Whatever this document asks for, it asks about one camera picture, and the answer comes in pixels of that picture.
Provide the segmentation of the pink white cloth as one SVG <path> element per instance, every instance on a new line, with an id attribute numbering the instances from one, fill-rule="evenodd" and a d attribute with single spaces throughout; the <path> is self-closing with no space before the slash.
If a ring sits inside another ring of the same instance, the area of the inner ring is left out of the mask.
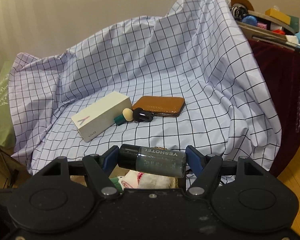
<path id="1" fill-rule="evenodd" d="M 124 176 L 110 178 L 119 193 L 123 193 L 124 189 L 150 189 L 151 184 L 146 174 L 143 172 L 130 170 Z"/>

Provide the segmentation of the dark Yeshotel bottle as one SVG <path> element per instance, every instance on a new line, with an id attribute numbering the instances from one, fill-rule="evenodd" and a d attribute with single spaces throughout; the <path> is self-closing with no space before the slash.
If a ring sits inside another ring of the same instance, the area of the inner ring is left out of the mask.
<path id="1" fill-rule="evenodd" d="M 119 149 L 118 166 L 159 176 L 183 178 L 186 154 L 164 148 L 123 144 Z"/>

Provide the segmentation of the white plush toy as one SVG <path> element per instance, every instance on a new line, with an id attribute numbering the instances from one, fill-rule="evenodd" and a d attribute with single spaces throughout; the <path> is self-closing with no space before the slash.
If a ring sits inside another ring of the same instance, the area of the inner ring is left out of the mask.
<path id="1" fill-rule="evenodd" d="M 138 182 L 138 189 L 173 189 L 177 182 L 175 178 L 144 173 Z"/>

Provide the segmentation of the white vivo phone box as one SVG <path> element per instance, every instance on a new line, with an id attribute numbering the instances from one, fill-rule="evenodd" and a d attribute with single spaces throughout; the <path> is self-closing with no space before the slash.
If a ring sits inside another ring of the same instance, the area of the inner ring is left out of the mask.
<path id="1" fill-rule="evenodd" d="M 128 96 L 111 92 L 73 115 L 71 120 L 83 140 L 89 142 L 112 126 L 115 123 L 114 119 L 121 115 L 125 108 L 131 106 Z"/>

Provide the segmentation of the black makeup brush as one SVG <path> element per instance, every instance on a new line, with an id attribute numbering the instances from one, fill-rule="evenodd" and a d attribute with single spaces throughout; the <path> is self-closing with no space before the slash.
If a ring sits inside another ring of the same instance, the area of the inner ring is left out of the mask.
<path id="1" fill-rule="evenodd" d="M 144 111 L 142 108 L 136 108 L 133 111 L 133 120 L 137 122 L 151 122 L 154 115 L 148 111 Z"/>

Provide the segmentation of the brown leather wallet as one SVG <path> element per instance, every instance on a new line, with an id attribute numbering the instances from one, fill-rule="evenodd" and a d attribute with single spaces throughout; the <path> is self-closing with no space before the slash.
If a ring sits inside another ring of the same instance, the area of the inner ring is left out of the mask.
<path id="1" fill-rule="evenodd" d="M 185 99 L 172 96 L 142 96 L 132 110 L 141 108 L 155 116 L 178 117 L 185 107 Z"/>

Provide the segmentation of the checkered lilac cloth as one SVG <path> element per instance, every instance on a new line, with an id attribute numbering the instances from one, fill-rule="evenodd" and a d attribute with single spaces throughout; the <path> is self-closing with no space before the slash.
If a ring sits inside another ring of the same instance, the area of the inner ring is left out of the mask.
<path id="1" fill-rule="evenodd" d="M 90 142 L 71 118 L 111 92 L 179 96 L 178 117 L 111 126 Z M 59 156 L 79 161 L 133 144 L 225 160 L 247 156 L 269 170 L 281 125 L 247 39 L 225 0 L 177 0 L 162 17 L 102 29 L 55 56 L 20 53 L 8 83 L 13 158 L 36 174 Z"/>

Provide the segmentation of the green printed cushion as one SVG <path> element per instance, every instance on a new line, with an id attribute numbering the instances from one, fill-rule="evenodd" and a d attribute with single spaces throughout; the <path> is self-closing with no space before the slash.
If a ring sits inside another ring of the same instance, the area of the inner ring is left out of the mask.
<path id="1" fill-rule="evenodd" d="M 4 63 L 0 72 L 0 148 L 10 149 L 15 146 L 15 133 L 10 113 L 8 82 L 11 62 Z"/>

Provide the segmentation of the dark red velvet cloth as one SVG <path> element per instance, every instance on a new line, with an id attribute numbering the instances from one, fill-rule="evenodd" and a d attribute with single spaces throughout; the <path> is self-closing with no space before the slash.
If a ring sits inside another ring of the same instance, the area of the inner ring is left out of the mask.
<path id="1" fill-rule="evenodd" d="M 282 127 L 280 149 L 270 168 L 277 177 L 300 147 L 300 52 L 249 40 Z"/>

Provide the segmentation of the cluttered side shelf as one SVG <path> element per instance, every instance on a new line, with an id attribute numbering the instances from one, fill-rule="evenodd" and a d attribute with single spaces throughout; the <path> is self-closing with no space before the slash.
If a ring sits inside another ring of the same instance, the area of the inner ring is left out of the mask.
<path id="1" fill-rule="evenodd" d="M 261 12 L 256 12 L 248 0 L 230 0 L 230 11 L 245 36 L 291 50 L 300 50 L 300 18 L 290 16 L 290 25 Z"/>

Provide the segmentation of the yellow box on shelf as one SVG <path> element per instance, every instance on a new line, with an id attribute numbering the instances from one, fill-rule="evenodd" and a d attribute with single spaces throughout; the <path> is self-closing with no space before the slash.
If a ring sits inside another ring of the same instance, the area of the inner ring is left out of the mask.
<path id="1" fill-rule="evenodd" d="M 269 16 L 269 17 L 275 18 L 278 21 L 281 21 L 281 22 L 283 22 L 286 25 L 290 25 L 290 21 L 291 21 L 290 16 L 282 13 L 281 11 L 279 11 L 279 10 L 277 10 L 275 8 L 268 9 L 267 11 L 265 11 L 264 14 L 267 15 L 267 16 Z"/>

